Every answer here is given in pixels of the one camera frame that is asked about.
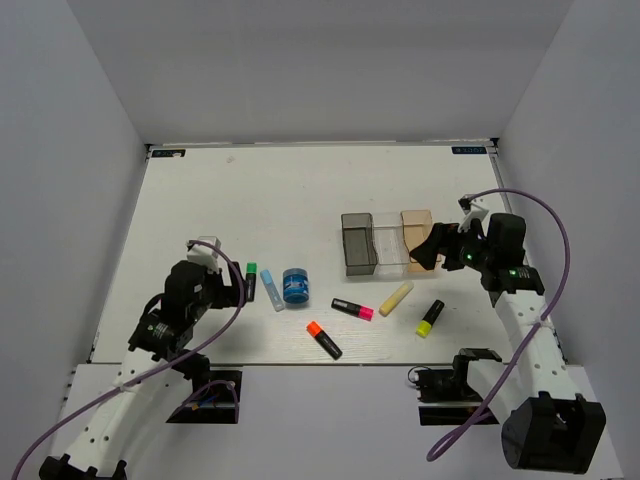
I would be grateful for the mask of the pink cap black highlighter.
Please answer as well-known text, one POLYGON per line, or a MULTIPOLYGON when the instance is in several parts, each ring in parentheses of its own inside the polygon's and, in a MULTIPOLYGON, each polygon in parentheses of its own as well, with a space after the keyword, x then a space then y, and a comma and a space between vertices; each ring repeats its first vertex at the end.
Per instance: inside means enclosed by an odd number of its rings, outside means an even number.
POLYGON ((331 302, 331 307, 334 310, 366 321, 371 321, 374 316, 374 311, 371 308, 343 299, 334 298, 331 302))

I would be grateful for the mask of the blue round jar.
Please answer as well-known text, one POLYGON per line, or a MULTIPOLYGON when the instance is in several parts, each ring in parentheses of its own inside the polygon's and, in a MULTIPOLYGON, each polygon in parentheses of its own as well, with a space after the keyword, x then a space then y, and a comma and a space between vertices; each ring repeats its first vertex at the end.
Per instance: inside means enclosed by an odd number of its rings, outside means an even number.
POLYGON ((302 268, 283 272, 283 300, 289 305, 303 305, 309 301, 308 273, 302 268))

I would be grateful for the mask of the orange cap black highlighter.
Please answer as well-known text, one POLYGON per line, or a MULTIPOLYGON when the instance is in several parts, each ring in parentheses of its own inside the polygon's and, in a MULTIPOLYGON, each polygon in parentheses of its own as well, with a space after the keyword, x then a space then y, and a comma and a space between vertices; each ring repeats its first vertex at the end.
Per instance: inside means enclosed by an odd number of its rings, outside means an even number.
POLYGON ((338 360, 342 357, 342 350, 317 322, 310 322, 306 326, 306 330, 333 360, 338 360))

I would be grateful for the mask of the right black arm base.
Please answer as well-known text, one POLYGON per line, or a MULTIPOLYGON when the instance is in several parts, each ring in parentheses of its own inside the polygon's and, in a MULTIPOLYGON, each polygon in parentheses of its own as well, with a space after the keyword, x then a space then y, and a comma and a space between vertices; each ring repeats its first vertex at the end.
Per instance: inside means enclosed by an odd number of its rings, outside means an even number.
POLYGON ((407 383, 417 393, 419 424, 423 427, 461 426, 482 401, 466 383, 456 380, 451 367, 412 367, 407 383))

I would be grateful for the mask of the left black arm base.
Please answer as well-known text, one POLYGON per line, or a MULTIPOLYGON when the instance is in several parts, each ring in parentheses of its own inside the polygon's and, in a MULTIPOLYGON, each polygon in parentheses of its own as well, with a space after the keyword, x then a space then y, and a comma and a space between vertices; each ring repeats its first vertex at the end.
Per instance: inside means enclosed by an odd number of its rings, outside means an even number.
POLYGON ((243 371, 209 370, 192 382, 192 393, 169 416, 175 424, 235 425, 239 421, 243 371))

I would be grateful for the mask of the light blue glue stick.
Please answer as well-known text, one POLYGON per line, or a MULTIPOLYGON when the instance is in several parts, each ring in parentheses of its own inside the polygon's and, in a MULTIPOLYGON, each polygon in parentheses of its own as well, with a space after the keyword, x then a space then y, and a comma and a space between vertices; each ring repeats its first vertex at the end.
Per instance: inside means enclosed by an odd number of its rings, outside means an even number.
POLYGON ((276 287, 276 284, 271 276, 271 273, 265 269, 260 272, 260 278, 269 297, 269 300, 273 306, 275 312, 280 312, 285 309, 284 302, 276 287))

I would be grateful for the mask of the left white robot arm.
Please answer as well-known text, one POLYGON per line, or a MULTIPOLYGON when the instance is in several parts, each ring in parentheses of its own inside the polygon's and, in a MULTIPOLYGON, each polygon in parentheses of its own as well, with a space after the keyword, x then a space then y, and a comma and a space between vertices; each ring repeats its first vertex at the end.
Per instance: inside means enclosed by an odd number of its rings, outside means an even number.
POLYGON ((190 348, 197 322, 211 309, 239 310, 246 283, 228 264, 226 284, 211 255, 175 264, 162 293, 144 307, 110 390, 87 406, 88 423, 59 456, 47 457, 42 479, 125 479, 156 430, 177 412, 234 383, 215 374, 199 346, 190 348))

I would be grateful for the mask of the green cap black highlighter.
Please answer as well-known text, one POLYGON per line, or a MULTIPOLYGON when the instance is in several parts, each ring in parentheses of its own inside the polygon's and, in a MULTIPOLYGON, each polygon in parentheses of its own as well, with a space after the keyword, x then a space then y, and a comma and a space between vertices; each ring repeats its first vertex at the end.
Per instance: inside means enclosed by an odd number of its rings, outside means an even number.
POLYGON ((257 282, 257 264, 255 262, 248 262, 246 265, 246 295, 247 301, 253 302, 255 299, 256 282, 257 282))

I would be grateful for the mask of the pale yellow glue stick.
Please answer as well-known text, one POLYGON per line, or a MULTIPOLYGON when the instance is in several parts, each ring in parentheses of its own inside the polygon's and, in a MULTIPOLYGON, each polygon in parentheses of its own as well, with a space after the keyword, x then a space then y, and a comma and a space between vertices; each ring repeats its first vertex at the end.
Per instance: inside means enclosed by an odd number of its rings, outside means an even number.
POLYGON ((378 312, 386 317, 388 316, 399 303, 413 290, 414 284, 412 281, 406 281, 401 284, 379 307, 378 312))

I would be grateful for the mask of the yellow cap black highlighter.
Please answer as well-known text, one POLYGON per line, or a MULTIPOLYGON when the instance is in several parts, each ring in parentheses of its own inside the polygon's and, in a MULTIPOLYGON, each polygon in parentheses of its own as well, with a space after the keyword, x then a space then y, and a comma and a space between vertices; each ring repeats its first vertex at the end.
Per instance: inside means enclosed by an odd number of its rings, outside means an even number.
POLYGON ((433 325, 439 318, 445 304, 441 300, 435 300, 430 306, 429 310, 423 316, 418 327, 416 328, 416 334, 421 338, 426 338, 433 328, 433 325))

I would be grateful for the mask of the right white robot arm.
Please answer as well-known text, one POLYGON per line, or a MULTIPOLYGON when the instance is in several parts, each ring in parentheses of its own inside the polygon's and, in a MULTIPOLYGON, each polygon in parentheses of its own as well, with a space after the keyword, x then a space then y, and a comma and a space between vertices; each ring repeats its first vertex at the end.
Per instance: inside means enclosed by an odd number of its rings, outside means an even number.
POLYGON ((424 403, 476 401, 471 418, 490 414, 501 426, 501 445, 513 469, 584 474, 606 425, 602 405, 576 386, 543 320, 544 286, 525 264, 523 218, 497 213, 489 225, 477 218, 462 225, 436 223, 410 252, 428 268, 438 257, 443 269, 468 267, 480 273, 514 350, 509 363, 488 348, 463 348, 448 368, 417 371, 424 403))

